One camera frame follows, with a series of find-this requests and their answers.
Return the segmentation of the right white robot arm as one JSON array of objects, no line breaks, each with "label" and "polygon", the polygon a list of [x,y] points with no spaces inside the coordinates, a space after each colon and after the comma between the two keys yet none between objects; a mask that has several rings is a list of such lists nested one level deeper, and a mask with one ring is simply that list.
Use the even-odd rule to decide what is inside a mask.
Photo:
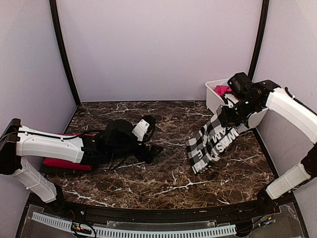
[{"label": "right white robot arm", "polygon": [[272,207],[272,200],[317,177],[317,115],[271,80],[246,83],[232,79],[228,85],[238,102],[221,107],[218,119],[222,127],[250,126],[251,116],[266,111],[258,128],[277,166],[278,178],[267,184],[253,203],[253,211],[263,215]]}]

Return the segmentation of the black white plaid shirt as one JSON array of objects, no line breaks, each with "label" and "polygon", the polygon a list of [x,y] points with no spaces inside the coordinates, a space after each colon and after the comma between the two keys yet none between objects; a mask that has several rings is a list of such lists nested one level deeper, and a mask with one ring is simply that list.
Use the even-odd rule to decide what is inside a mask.
[{"label": "black white plaid shirt", "polygon": [[194,174],[200,174],[220,160],[221,153],[232,142],[248,130],[244,124],[239,126],[221,126],[219,106],[211,119],[197,132],[194,138],[186,141],[186,152]]}]

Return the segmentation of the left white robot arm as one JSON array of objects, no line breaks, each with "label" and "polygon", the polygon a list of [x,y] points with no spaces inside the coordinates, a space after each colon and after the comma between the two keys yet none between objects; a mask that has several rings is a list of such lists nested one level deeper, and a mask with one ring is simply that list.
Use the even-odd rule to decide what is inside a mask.
[{"label": "left white robot arm", "polygon": [[72,164],[91,166],[134,156],[147,164],[163,151],[149,145],[156,120],[144,116],[136,125],[124,120],[110,121],[104,130],[89,130],[77,135],[52,134],[21,125],[12,119],[0,138],[0,173],[16,178],[35,193],[59,216],[66,216],[70,206],[62,189],[46,180],[27,160],[31,157],[60,159]]}]

